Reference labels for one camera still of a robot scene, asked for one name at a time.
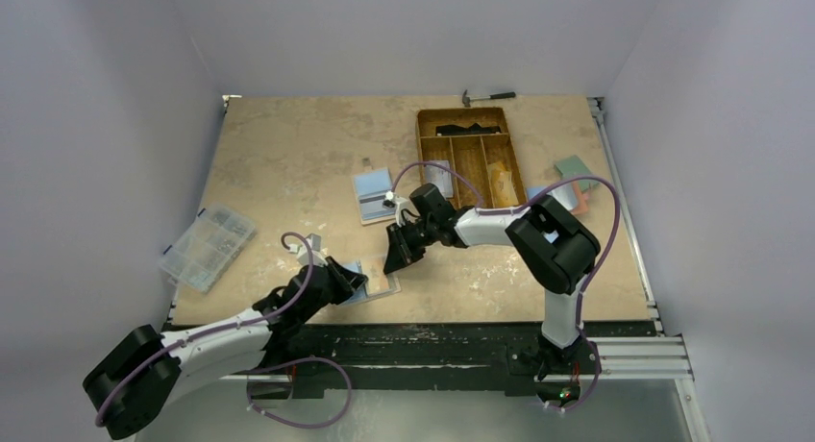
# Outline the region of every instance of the hammer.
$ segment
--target hammer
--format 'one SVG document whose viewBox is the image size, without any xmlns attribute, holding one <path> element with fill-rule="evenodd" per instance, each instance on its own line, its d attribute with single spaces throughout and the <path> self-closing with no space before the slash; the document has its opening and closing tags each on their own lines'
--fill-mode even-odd
<svg viewBox="0 0 815 442">
<path fill-rule="evenodd" d="M 467 90 L 465 89 L 464 94 L 461 95 L 461 103 L 464 104 L 465 108 L 469 108 L 470 103 L 472 103 L 473 101 L 486 101 L 488 99 L 509 99 L 514 98 L 515 96 L 517 96 L 517 94 L 515 94 L 515 91 L 510 91 L 509 93 L 496 93 L 490 94 L 489 96 L 477 96 L 471 98 L 467 96 Z"/>
</svg>

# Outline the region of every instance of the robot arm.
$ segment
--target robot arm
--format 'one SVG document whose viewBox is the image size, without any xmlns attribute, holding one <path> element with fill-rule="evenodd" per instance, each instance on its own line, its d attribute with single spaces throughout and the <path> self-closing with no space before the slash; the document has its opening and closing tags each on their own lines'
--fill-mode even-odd
<svg viewBox="0 0 815 442">
<path fill-rule="evenodd" d="M 418 261 L 435 242 L 458 248 L 512 246 L 546 290 L 546 320 L 538 338 L 540 378 L 568 365 L 582 342 L 577 326 L 580 288 L 600 253 L 597 238 L 550 196 L 523 211 L 455 209 L 435 185 L 424 184 L 409 199 L 419 218 L 387 227 L 384 273 Z"/>
<path fill-rule="evenodd" d="M 310 236 L 314 244 L 316 236 Z M 301 263 L 309 260 L 300 248 Z M 287 341 L 308 319 L 328 304 L 348 300 L 367 277 L 349 271 L 331 257 L 313 251 L 311 279 L 296 303 L 280 315 L 269 316 L 299 291 L 308 267 L 286 286 L 279 286 L 252 307 L 226 320 L 185 331 L 156 332 L 146 325 L 130 332 L 83 381 L 83 389 L 97 411 L 113 393 L 101 422 L 114 440 L 139 432 L 161 409 L 184 394 L 232 373 L 261 363 L 280 363 Z M 171 348 L 181 341 L 181 346 Z M 137 372 L 121 390 L 113 390 L 151 356 L 158 356 Z"/>
</svg>

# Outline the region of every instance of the small clear box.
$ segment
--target small clear box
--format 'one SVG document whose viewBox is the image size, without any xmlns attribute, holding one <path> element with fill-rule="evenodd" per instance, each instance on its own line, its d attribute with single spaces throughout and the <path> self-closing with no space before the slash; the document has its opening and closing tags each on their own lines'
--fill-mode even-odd
<svg viewBox="0 0 815 442">
<path fill-rule="evenodd" d="M 255 223 L 221 204 L 201 210 L 195 222 L 159 260 L 170 281 L 207 293 L 255 236 Z"/>
</svg>

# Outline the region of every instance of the paint-stained surface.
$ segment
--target paint-stained surface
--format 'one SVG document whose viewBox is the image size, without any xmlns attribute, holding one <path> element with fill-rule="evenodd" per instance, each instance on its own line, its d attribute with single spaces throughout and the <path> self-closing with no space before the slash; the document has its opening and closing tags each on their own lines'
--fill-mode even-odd
<svg viewBox="0 0 815 442">
<path fill-rule="evenodd" d="M 559 179 L 555 162 L 577 154 L 609 177 L 582 96 L 520 96 L 502 101 L 524 184 Z M 421 109 L 460 107 L 460 96 L 242 98 L 230 103 L 202 206 L 221 202 L 253 219 L 258 234 L 206 296 L 182 287 L 174 322 L 208 323 L 234 315 L 284 285 L 300 266 L 280 234 L 323 236 L 338 261 L 382 255 L 388 223 L 362 227 L 353 174 L 387 167 L 393 177 L 418 159 L 415 117 Z M 419 185 L 418 169 L 398 192 Z M 610 194 L 591 192 L 580 220 L 602 245 L 613 216 Z M 604 269 L 589 288 L 586 320 L 645 319 L 645 297 L 622 228 Z M 320 323 L 540 320 L 544 295 L 511 248 L 466 250 L 437 245 L 398 273 L 402 291 L 371 303 L 327 307 Z"/>
</svg>

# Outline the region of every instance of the white wall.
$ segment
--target white wall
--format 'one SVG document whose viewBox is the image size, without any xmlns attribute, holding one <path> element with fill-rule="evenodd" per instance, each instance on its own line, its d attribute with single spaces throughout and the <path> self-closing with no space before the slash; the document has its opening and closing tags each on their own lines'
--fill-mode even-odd
<svg viewBox="0 0 815 442">
<path fill-rule="evenodd" d="M 224 93 L 609 89 L 657 0 L 174 0 Z"/>
<path fill-rule="evenodd" d="M 815 430 L 812 0 L 661 0 L 608 133 L 715 440 Z"/>
<path fill-rule="evenodd" d="M 170 0 L 0 0 L 0 440 L 107 440 L 82 390 L 170 292 L 219 93 Z"/>
</svg>

